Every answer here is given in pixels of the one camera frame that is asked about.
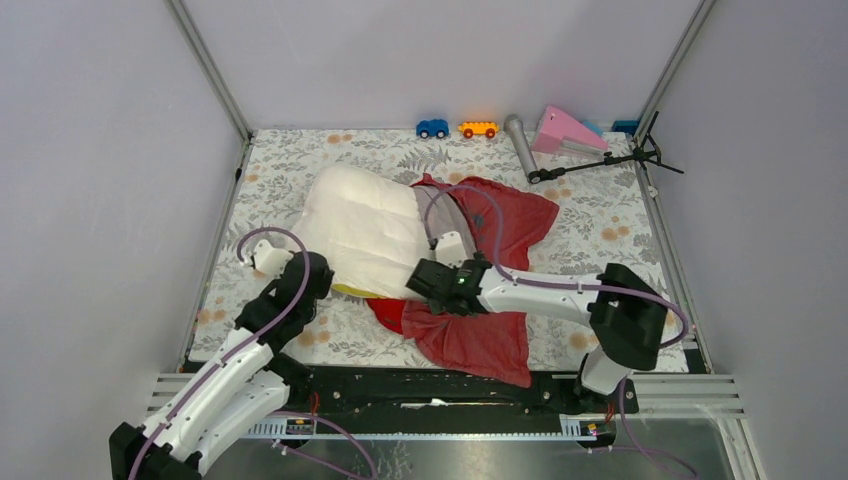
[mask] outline yellow toy car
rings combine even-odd
[[[486,135],[486,138],[492,138],[501,129],[495,122],[465,122],[459,126],[459,131],[465,138],[471,138],[476,133],[477,135]]]

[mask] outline red towel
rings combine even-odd
[[[424,174],[418,185],[448,187]],[[470,185],[491,195],[504,213],[504,235],[500,259],[506,267],[527,270],[527,250],[539,242],[556,219],[557,204],[532,193],[520,192],[479,177],[468,177],[460,185]],[[471,225],[477,248],[489,260],[494,259],[497,216],[482,195],[469,190],[450,193]],[[393,319],[387,311],[397,311],[398,300],[369,300],[378,320],[384,325]],[[414,338],[421,353],[433,363],[483,377],[493,377],[522,387],[530,386],[527,368],[528,344],[526,315],[492,313],[477,317],[433,315],[421,302],[408,301],[400,324],[407,338]]]

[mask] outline black tripod stand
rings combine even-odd
[[[556,177],[560,177],[562,175],[565,175],[566,173],[569,173],[569,172],[576,172],[578,170],[585,170],[587,168],[595,168],[595,167],[600,167],[600,166],[603,166],[603,165],[617,165],[617,164],[622,163],[622,162],[629,162],[630,160],[638,162],[639,165],[642,166],[642,169],[646,170],[646,171],[648,170],[648,167],[645,166],[645,163],[650,163],[650,164],[656,165],[658,167],[662,167],[662,168],[666,168],[668,170],[671,170],[672,172],[677,172],[677,173],[682,174],[683,170],[680,170],[680,169],[677,169],[677,168],[674,168],[674,167],[671,167],[669,165],[662,163],[662,150],[660,150],[660,147],[659,147],[659,145],[657,145],[657,142],[654,141],[654,137],[651,136],[651,130],[653,130],[653,128],[654,128],[654,122],[657,121],[657,115],[659,115],[659,113],[660,112],[654,112],[654,116],[651,118],[651,123],[650,123],[650,125],[648,125],[648,130],[645,131],[645,137],[642,139],[641,143],[638,141],[638,139],[636,137],[633,138],[633,142],[636,145],[633,147],[633,153],[631,153],[630,155],[625,155],[623,157],[613,157],[612,152],[606,152],[606,153],[604,153],[604,159],[601,160],[600,162],[587,163],[586,165],[578,165],[576,167],[554,168],[552,170],[548,170],[547,172],[545,172],[545,174],[550,176],[550,178],[556,178]],[[651,142],[651,146],[654,148],[650,152],[645,151],[645,142],[646,141]]]

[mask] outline gray wall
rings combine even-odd
[[[189,0],[254,128],[637,118],[698,0]]]
[[[844,478],[848,3],[718,2],[655,128],[712,357],[771,480]]]
[[[239,141],[164,2],[0,12],[0,478],[110,478],[109,434],[178,358]]]

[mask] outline white pillow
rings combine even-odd
[[[420,299],[406,281],[433,254],[411,187],[348,165],[328,167],[315,177],[292,232],[327,258],[336,290]],[[286,248],[297,250],[291,241]]]

